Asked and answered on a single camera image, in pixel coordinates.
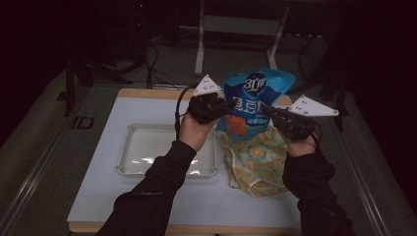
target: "cable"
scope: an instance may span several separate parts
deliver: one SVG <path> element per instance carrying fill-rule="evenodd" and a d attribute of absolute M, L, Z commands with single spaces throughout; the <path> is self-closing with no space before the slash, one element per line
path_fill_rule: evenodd
<path fill-rule="evenodd" d="M 320 142 L 322 141 L 322 136 L 323 136 L 323 130 L 322 130 L 322 126 L 315 122 L 316 126 L 319 127 L 320 130 L 320 136 L 317 138 L 316 134 L 312 134 L 311 137 L 313 138 L 314 142 L 316 143 L 316 147 L 317 149 L 320 149 Z"/>
<path fill-rule="evenodd" d="M 180 96 L 178 97 L 177 100 L 177 107 L 175 109 L 175 133 L 176 133 L 176 140 L 180 139 L 180 129 L 181 129 L 181 122 L 180 122 L 180 104 L 181 104 L 181 100 L 184 96 L 184 94 L 189 90 L 189 89 L 194 89 L 197 85 L 199 84 L 199 82 L 191 84 L 189 86 L 187 86 L 186 88 L 184 88 L 184 90 L 181 92 Z"/>

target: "dark background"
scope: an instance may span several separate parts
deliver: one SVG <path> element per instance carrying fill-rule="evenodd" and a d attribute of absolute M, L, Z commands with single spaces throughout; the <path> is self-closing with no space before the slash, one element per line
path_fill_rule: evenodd
<path fill-rule="evenodd" d="M 1 1 L 0 144 L 7 140 L 50 80 L 65 69 L 72 53 L 90 54 L 101 62 L 138 53 L 141 48 L 122 46 L 126 43 L 120 41 L 126 38 L 120 35 L 134 33 L 130 24 L 143 17 L 173 40 L 178 37 L 179 25 L 198 25 L 199 1 L 142 3 L 147 8 L 138 13 L 135 11 L 138 3 L 134 1 Z M 347 88 L 354 94 L 399 186 L 417 212 L 413 186 L 417 179 L 414 148 L 417 105 L 413 97 L 417 84 L 417 6 L 412 1 L 393 0 L 361 4 L 347 14 L 343 40 L 334 47 L 335 61 L 346 64 Z M 274 17 L 268 6 L 259 11 L 247 3 L 238 6 L 218 5 L 213 0 L 207 11 Z M 315 34 L 320 22 L 318 16 L 338 21 L 346 13 L 335 10 L 323 15 L 323 10 L 313 5 L 295 6 L 285 31 Z M 113 36 L 105 36 L 105 31 Z M 326 63 L 327 68 L 334 66 L 332 61 Z"/>

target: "snack bag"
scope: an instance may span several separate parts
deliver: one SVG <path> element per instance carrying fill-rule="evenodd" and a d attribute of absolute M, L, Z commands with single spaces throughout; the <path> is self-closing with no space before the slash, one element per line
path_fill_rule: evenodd
<path fill-rule="evenodd" d="M 261 103 L 273 105 L 294 84 L 295 77 L 270 68 L 231 72 L 223 81 L 225 101 L 238 98 L 230 113 L 221 117 L 217 131 L 225 132 L 231 140 L 247 141 L 264 132 L 269 117 L 261 111 Z"/>

